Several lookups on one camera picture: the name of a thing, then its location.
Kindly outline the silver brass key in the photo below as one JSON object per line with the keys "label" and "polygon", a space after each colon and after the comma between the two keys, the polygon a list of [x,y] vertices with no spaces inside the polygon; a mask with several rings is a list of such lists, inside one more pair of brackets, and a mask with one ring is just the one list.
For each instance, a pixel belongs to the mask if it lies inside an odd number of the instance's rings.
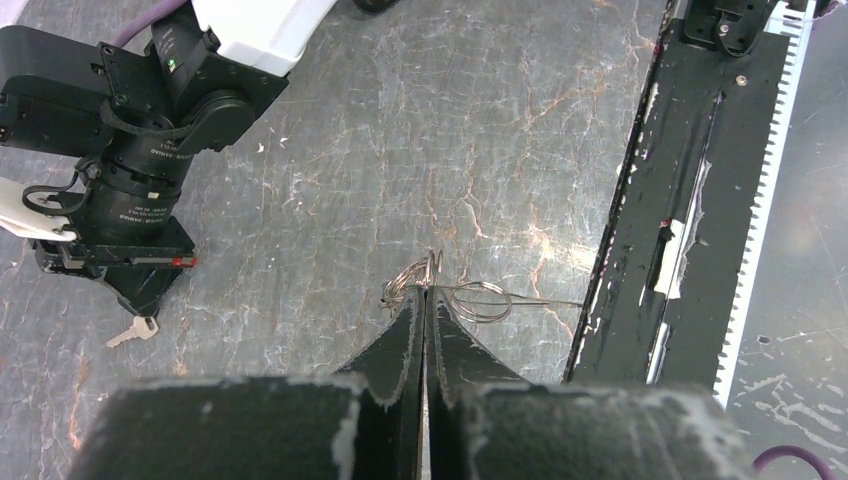
{"label": "silver brass key", "polygon": [[106,342],[107,348],[115,348],[129,340],[148,340],[159,331],[159,325],[154,317],[135,316],[128,329]]}

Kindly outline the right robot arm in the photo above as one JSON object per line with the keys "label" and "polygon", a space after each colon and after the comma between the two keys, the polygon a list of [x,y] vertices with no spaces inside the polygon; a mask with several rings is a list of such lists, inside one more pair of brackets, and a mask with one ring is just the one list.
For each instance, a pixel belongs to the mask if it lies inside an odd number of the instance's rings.
{"label": "right robot arm", "polygon": [[174,217],[193,158],[236,143],[288,86],[329,1],[164,1],[88,45],[1,30],[1,143],[72,157],[72,185],[1,182],[1,224],[40,268],[153,317],[197,262]]}

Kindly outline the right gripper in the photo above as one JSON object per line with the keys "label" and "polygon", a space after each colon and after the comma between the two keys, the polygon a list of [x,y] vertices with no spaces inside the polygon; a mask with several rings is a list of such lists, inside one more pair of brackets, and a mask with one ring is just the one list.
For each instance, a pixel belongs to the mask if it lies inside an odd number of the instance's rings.
{"label": "right gripper", "polygon": [[170,142],[126,143],[80,160],[70,186],[34,185],[29,208],[66,218],[73,240],[35,240],[47,273],[102,280],[134,316],[157,317],[181,273],[197,263],[195,245],[173,215],[193,160]]}

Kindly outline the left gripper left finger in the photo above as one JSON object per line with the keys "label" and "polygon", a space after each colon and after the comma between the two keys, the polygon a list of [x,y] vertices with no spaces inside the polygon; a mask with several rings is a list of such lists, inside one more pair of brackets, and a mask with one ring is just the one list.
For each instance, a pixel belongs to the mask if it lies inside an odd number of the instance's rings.
{"label": "left gripper left finger", "polygon": [[426,290],[411,287],[385,330],[337,372],[358,392],[333,444],[340,479],[419,479]]}

